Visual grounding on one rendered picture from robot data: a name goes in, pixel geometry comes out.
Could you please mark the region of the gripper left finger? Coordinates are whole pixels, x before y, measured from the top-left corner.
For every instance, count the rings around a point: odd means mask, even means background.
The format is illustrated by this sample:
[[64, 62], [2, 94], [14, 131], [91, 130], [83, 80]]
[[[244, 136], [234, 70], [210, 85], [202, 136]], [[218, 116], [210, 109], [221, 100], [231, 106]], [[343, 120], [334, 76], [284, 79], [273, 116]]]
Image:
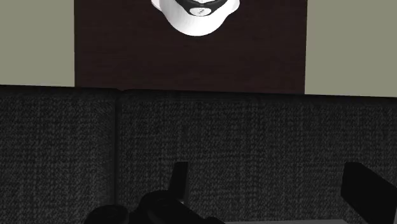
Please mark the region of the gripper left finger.
[[97, 207], [83, 224], [225, 224], [216, 217], [203, 218], [192, 211], [188, 207], [188, 187], [189, 162], [176, 162], [167, 190], [145, 194], [131, 212], [119, 204]]

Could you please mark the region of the dark brown robot stand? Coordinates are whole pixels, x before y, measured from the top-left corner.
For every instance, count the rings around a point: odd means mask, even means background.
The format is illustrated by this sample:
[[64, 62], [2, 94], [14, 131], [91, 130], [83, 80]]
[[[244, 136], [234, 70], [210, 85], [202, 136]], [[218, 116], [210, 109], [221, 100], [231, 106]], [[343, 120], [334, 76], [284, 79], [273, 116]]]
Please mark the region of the dark brown robot stand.
[[308, 0], [240, 0], [202, 37], [175, 30], [150, 0], [74, 0], [78, 87], [305, 90]]

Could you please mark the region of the dark grey fabric sofa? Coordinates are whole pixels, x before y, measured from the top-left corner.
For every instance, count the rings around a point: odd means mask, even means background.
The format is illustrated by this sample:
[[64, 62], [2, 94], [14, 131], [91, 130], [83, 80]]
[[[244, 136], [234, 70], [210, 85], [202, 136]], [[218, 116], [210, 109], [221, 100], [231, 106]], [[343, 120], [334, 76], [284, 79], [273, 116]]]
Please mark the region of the dark grey fabric sofa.
[[367, 224], [343, 168], [397, 187], [397, 98], [0, 85], [0, 224], [133, 210], [182, 161], [202, 217]]

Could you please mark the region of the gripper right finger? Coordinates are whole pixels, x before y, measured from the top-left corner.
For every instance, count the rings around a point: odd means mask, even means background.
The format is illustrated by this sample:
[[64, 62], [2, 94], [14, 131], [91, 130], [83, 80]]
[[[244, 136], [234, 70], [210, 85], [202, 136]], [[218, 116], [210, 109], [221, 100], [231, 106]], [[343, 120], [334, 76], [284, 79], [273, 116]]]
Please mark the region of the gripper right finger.
[[340, 195], [367, 224], [397, 224], [397, 187], [363, 164], [344, 164]]

